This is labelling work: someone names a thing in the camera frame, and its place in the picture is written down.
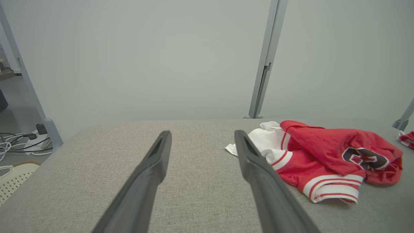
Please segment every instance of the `jersey number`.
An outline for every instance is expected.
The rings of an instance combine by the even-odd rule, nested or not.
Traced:
[[[348,147],[342,154],[342,158],[345,161],[358,164],[365,170],[381,169],[386,167],[389,163],[389,160],[386,157],[364,148]]]

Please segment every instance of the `gray wall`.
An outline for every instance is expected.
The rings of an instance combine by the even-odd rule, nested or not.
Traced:
[[[1,0],[67,141],[124,120],[248,114],[270,0]]]
[[[391,126],[413,97],[414,1],[289,0],[264,117]]]

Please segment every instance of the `gray fabric table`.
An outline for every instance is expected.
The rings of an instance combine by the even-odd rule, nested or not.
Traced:
[[[84,130],[0,207],[0,232],[90,232],[162,130],[171,130],[173,144],[149,231],[261,232],[250,186],[224,147],[234,143],[234,130],[249,133],[269,120],[282,121],[141,121]],[[373,131],[404,151],[400,183],[362,184],[357,206],[335,199],[314,204],[289,186],[322,232],[413,231],[414,152],[398,143],[396,129],[364,120],[299,121]]]

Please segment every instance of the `white cloth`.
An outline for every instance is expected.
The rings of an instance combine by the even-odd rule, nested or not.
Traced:
[[[287,144],[290,139],[290,135],[285,133],[280,128],[280,125],[274,121],[261,123],[260,129],[254,129],[248,136],[268,163],[278,160],[283,156],[286,151],[281,148],[282,140],[283,148],[287,149]],[[229,153],[237,156],[235,144],[229,144],[225,148]]]

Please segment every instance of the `metal pole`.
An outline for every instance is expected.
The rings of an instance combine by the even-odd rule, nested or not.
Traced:
[[[404,131],[405,127],[408,125],[409,118],[413,114],[413,112],[414,112],[414,98],[411,101],[411,103],[408,105],[407,109],[402,114],[400,119],[396,120],[392,126],[396,129]]]
[[[279,43],[287,3],[288,0],[272,0],[270,5],[252,102],[250,103],[249,115],[244,118],[263,118],[260,115],[260,111],[262,109],[267,83],[269,82],[270,72],[272,71],[272,63]]]
[[[17,47],[16,40],[14,39],[12,29],[10,28],[10,24],[6,18],[6,14],[3,10],[3,6],[0,3],[0,22],[3,26],[3,29],[6,33],[6,37],[9,41],[10,47],[12,48],[13,55],[16,58],[17,65],[20,67],[20,72],[22,73],[23,80],[29,90],[29,93],[36,105],[37,111],[39,112],[40,117],[42,118],[43,124],[49,134],[50,139],[53,142],[53,151],[56,151],[61,145],[63,145],[63,141],[58,133],[58,130],[55,126],[55,123],[52,119],[47,118],[45,112],[43,111],[42,105],[40,104],[39,98],[36,95],[36,91],[34,90],[33,84],[30,81],[29,74],[27,73],[26,67],[24,66],[24,62],[22,56],[20,55],[20,51]]]

